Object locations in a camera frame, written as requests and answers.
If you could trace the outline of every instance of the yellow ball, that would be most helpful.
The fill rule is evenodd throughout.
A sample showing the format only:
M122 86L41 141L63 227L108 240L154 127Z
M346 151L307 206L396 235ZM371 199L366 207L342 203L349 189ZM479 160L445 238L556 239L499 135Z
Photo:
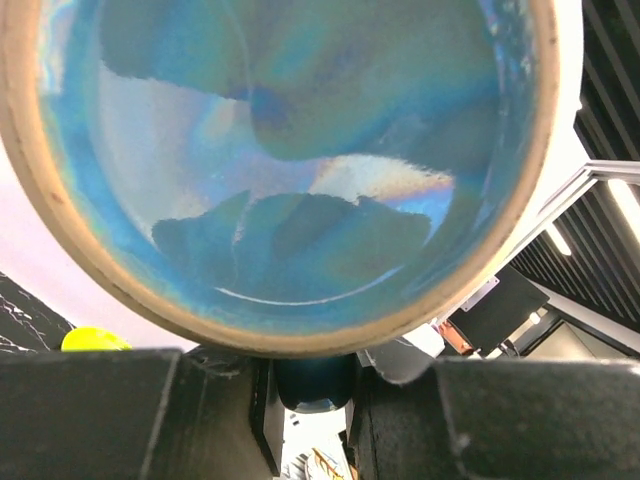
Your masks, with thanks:
M97 327L79 327L71 330L62 340L63 352L87 350L131 350L125 340Z

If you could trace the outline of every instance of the cylindrical container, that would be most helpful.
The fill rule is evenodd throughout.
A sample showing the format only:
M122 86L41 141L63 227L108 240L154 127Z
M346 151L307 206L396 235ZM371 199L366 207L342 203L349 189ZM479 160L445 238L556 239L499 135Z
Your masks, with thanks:
M0 133L58 241L143 317L354 351L467 295L539 206L559 12L0 0Z

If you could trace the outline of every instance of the ceiling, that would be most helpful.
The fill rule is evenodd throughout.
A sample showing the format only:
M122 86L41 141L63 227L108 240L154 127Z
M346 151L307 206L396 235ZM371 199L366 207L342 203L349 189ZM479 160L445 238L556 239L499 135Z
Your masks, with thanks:
M575 130L590 158L640 161L640 1L583 0L585 59ZM640 187L631 185L636 199ZM604 182L512 261L526 277L640 332L640 245Z

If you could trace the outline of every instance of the white wall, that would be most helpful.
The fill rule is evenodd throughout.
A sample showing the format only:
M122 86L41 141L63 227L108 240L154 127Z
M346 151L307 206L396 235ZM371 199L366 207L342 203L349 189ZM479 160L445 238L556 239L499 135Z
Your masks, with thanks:
M533 360L593 360L595 358L596 356L566 324L561 325L527 356L527 359Z
M572 317L577 318L581 322L589 325L590 327L602 332L609 338L616 340L627 347L640 352L640 334L629 330L626 327L614 322L613 320L604 317L592 310L589 310L582 305L569 300L562 295L559 295L548 288L533 283L536 287L542 290L549 296L549 303L556 307L558 310L566 312Z
M129 310L95 283L58 245L29 203L0 143L0 272L76 326L106 328L135 347L190 349Z

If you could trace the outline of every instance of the metal beam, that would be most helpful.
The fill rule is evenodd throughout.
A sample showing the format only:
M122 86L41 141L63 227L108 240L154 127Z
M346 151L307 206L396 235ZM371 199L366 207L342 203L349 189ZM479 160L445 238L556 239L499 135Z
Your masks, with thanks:
M597 180L617 178L627 183L640 184L640 162L621 160L589 160L587 171Z

